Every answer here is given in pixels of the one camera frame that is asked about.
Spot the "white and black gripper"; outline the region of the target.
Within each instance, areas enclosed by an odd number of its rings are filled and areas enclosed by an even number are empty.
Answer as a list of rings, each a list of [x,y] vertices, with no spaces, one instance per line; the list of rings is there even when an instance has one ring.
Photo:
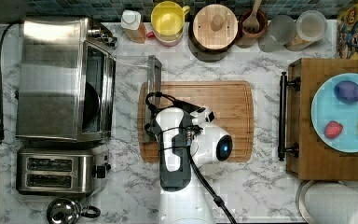
[[[175,100],[173,105],[188,113],[193,125],[200,125],[204,122],[213,122],[214,120],[214,113],[208,106],[193,105],[181,100]]]

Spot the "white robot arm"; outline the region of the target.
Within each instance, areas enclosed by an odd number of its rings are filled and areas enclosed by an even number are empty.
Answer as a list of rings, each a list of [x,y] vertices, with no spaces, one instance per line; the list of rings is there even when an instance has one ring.
[[[217,196],[200,167],[229,158],[231,135],[213,123],[213,112],[192,104],[149,106],[150,128],[158,142],[160,196],[158,224],[215,224],[206,196]]]

